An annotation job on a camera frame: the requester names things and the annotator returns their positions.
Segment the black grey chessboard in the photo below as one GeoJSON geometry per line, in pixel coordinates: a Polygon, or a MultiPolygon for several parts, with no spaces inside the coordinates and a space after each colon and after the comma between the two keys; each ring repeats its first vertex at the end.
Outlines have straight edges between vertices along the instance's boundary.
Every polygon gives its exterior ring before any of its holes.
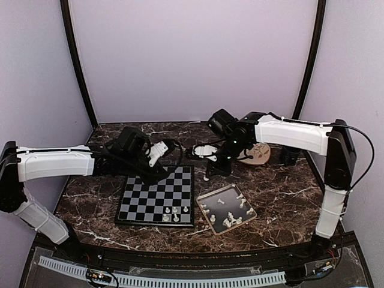
{"type": "Polygon", "coordinates": [[[173,172],[157,184],[146,185],[138,176],[128,176],[115,215],[115,224],[163,227],[194,227],[194,166],[165,167],[173,172]],[[183,208],[190,208],[185,213],[183,208]],[[169,222],[163,221],[166,208],[169,222]],[[178,207],[178,222],[173,220],[178,207]]]}

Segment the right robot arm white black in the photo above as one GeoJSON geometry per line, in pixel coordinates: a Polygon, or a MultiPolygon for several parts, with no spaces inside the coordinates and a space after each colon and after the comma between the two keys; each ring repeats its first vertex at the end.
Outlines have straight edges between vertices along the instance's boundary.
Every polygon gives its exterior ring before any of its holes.
{"type": "Polygon", "coordinates": [[[327,239],[335,233],[352,188],[356,151],[346,122],[341,119],[334,122],[300,121],[272,112],[250,112],[237,119],[220,109],[210,117],[207,126],[223,142],[208,157],[207,178],[229,176],[234,160],[244,149],[257,143],[280,145],[284,164],[295,162],[295,154],[301,151],[324,159],[325,190],[314,232],[318,238],[306,248],[306,255],[311,260],[321,259],[329,251],[327,239]]]}

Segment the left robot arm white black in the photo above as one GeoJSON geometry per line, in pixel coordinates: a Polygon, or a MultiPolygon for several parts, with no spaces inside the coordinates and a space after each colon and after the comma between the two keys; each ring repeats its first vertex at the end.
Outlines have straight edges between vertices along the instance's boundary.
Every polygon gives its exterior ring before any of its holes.
{"type": "Polygon", "coordinates": [[[85,256],[85,249],[71,224],[53,215],[26,187],[27,182],[71,176],[120,176],[134,174],[155,183],[168,176],[159,162],[171,150],[168,140],[152,143],[131,127],[107,143],[61,148],[27,148],[14,141],[1,151],[1,211],[14,214],[42,233],[72,262],[85,256]]]}

